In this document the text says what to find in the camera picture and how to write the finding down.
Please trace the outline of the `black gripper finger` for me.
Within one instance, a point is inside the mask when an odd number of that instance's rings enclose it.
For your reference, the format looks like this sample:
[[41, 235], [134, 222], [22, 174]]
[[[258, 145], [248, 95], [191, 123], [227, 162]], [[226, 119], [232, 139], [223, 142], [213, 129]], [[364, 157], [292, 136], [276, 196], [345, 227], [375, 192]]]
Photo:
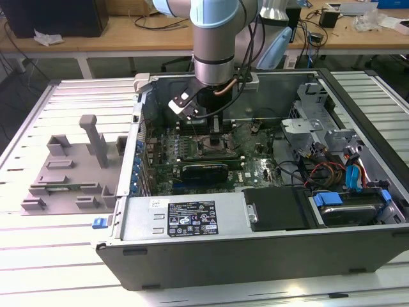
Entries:
[[223, 124], [222, 120], [218, 116], [213, 116], [208, 120], [209, 123], [209, 136], [211, 144], [219, 144], [220, 136], [222, 135]]

